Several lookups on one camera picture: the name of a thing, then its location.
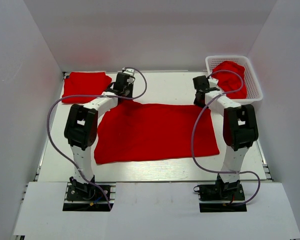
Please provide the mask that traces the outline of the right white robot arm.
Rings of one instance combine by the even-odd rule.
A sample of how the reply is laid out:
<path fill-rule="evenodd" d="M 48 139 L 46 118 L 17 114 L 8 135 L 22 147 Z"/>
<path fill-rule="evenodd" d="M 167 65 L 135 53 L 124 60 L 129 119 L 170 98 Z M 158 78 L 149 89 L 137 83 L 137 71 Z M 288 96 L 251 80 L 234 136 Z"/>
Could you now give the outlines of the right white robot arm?
<path fill-rule="evenodd" d="M 196 91 L 194 104 L 202 107 L 195 120 L 191 133 L 191 156 L 195 164 L 208 173 L 217 174 L 213 191 L 226 200 L 240 188 L 240 173 L 246 153 L 258 139 L 259 132 L 255 109 L 251 104 L 240 104 L 227 97 L 227 92 L 211 87 L 209 76 L 201 75 L 193 78 Z M 199 166 L 195 157 L 195 131 L 206 109 L 213 109 L 223 117 L 222 136 L 226 151 L 221 170 L 209 170 Z"/>

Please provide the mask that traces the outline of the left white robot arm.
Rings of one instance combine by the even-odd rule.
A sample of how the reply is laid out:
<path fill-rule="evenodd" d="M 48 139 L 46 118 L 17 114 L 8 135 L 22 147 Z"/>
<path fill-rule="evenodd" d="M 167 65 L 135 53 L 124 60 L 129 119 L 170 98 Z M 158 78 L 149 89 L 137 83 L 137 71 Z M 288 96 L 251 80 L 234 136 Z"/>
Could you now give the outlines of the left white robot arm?
<path fill-rule="evenodd" d="M 76 166 L 70 183 L 80 196 L 89 200 L 95 196 L 96 187 L 92 170 L 91 151 L 97 138 L 98 118 L 107 111 L 117 107 L 118 96 L 132 98 L 135 71 L 131 68 L 117 73 L 115 82 L 111 83 L 98 97 L 83 105 L 73 104 L 65 125 L 64 136 L 71 147 Z"/>

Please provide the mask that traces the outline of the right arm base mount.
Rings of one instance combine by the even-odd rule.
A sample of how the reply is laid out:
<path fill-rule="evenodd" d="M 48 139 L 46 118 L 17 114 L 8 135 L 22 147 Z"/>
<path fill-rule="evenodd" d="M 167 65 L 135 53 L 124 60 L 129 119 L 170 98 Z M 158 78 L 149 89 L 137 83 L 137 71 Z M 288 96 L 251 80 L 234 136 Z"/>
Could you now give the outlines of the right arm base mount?
<path fill-rule="evenodd" d="M 247 212 L 243 186 L 236 190 L 221 192 L 215 184 L 200 184 L 193 188 L 198 194 L 200 213 L 243 213 Z"/>

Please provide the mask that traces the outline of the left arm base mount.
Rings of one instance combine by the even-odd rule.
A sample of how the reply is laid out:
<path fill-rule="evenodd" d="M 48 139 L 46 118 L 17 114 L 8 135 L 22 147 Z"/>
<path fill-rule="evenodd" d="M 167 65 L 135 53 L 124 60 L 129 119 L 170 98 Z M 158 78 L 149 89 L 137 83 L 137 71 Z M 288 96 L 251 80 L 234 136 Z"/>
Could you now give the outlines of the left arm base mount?
<path fill-rule="evenodd" d="M 63 201 L 63 212 L 109 212 L 110 208 L 105 195 L 99 188 L 91 193 L 78 190 L 68 183 Z"/>

